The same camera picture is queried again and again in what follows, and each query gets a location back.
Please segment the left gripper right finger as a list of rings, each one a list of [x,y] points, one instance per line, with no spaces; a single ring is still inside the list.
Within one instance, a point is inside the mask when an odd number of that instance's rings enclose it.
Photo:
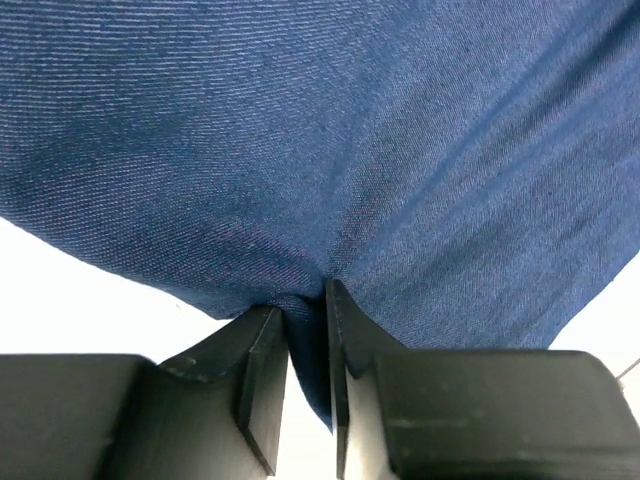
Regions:
[[[411,349],[326,285],[340,479],[635,479],[639,427],[594,356]]]

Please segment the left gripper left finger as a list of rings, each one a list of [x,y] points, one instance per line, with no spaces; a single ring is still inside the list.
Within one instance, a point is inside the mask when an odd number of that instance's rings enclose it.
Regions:
[[[288,347],[254,307],[154,363],[127,354],[5,354],[5,479],[264,479],[275,473]]]

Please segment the dark blue denim trousers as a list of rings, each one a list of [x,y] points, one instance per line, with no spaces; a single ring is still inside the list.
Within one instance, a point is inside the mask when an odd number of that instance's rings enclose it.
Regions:
[[[639,250],[635,1],[5,1],[1,214],[226,319],[545,348]]]

